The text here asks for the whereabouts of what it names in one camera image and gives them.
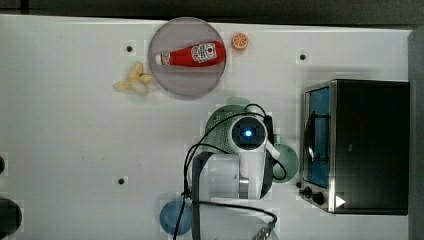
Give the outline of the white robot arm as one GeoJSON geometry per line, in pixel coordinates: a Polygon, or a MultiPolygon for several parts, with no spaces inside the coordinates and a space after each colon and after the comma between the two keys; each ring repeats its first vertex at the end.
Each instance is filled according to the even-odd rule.
{"type": "Polygon", "coordinates": [[[194,240],[201,240],[202,205],[218,206],[217,198],[260,200],[272,187],[273,163],[280,156],[273,145],[272,118],[239,114],[226,136],[229,153],[203,151],[193,160],[190,176],[194,240]]]}

